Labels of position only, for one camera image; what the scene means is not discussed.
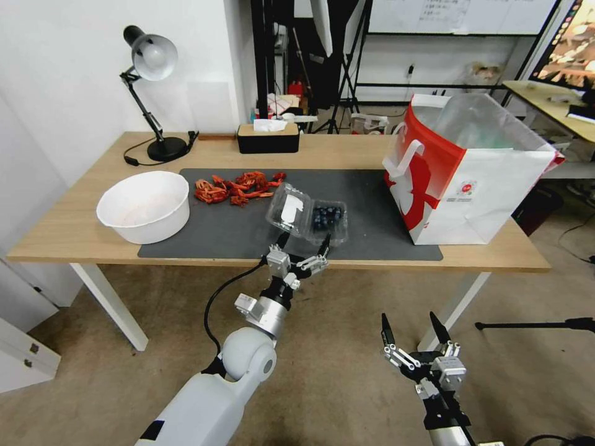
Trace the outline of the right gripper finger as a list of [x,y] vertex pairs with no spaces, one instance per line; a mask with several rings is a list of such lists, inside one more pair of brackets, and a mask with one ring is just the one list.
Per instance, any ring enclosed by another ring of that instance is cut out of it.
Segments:
[[461,345],[451,339],[448,330],[434,312],[430,312],[430,321],[438,340],[438,347],[430,352],[430,359],[433,361],[440,357],[459,358]]
[[395,344],[394,334],[385,313],[381,313],[381,338],[384,344],[384,357],[393,366],[407,372],[414,372],[421,367],[421,362],[418,359]]

